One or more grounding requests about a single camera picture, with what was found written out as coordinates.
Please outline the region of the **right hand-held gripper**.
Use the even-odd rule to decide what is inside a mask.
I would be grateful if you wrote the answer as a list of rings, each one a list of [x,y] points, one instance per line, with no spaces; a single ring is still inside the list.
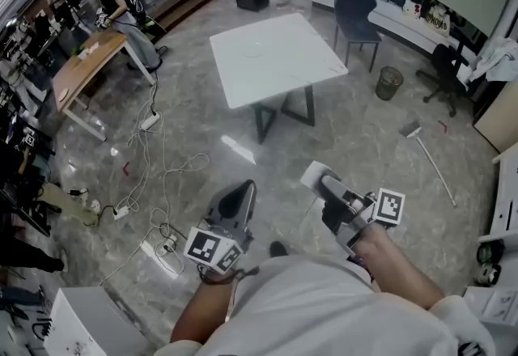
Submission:
[[[337,243],[354,257],[353,247],[365,228],[378,222],[386,227],[400,224],[405,194],[381,188],[378,193],[361,196],[331,175],[323,175],[319,182],[325,200],[322,222],[336,235]]]

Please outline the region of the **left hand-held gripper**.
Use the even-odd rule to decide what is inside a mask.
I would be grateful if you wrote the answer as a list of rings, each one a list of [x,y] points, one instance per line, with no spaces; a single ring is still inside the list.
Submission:
[[[228,273],[253,241],[248,222],[256,195],[253,180],[234,183],[217,192],[207,207],[206,229],[191,228],[184,256],[218,274]]]

